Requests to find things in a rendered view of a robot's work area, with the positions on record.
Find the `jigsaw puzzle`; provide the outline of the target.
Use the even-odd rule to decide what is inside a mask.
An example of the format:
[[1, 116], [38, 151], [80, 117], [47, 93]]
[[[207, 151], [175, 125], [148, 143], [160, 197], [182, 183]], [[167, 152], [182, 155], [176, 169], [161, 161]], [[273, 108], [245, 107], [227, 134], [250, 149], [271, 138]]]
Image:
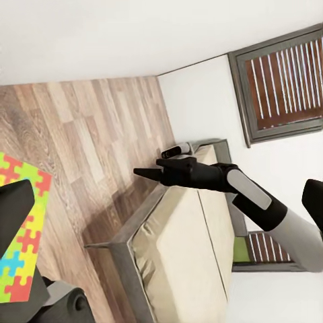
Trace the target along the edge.
[[0, 186], [28, 179], [35, 205], [0, 259], [0, 303], [28, 301], [52, 175], [0, 152]]

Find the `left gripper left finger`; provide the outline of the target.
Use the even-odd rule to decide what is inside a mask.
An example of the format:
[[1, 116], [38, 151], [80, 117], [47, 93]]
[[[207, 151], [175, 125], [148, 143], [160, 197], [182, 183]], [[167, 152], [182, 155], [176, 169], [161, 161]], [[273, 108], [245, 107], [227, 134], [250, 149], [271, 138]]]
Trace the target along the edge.
[[35, 205], [28, 179], [0, 186], [0, 259]]

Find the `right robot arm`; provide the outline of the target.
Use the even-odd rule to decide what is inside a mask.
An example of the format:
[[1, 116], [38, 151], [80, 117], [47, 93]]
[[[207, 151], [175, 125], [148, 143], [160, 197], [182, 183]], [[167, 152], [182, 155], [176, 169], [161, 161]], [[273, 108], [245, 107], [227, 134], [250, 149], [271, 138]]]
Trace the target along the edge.
[[274, 239], [301, 268], [323, 273], [323, 233], [302, 219], [236, 164], [202, 164], [192, 144], [180, 143], [162, 152], [156, 164], [162, 169], [139, 168], [133, 172], [164, 186], [183, 186], [238, 194], [232, 203]]

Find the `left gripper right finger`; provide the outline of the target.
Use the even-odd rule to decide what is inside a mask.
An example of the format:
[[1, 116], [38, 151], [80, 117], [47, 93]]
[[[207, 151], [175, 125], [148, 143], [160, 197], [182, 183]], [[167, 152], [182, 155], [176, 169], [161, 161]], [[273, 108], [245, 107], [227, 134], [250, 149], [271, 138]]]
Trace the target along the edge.
[[308, 179], [301, 201], [323, 233], [323, 181]]

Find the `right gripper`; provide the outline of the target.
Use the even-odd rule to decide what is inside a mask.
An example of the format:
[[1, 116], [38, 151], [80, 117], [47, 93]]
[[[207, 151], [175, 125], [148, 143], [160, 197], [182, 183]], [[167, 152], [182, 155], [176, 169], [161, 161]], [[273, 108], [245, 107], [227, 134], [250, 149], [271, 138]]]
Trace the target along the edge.
[[156, 164], [162, 169], [139, 168], [133, 172], [150, 180], [160, 181], [164, 186], [183, 186], [188, 188], [206, 189], [211, 179], [211, 170], [207, 164], [197, 162], [195, 156], [184, 159], [157, 159]]

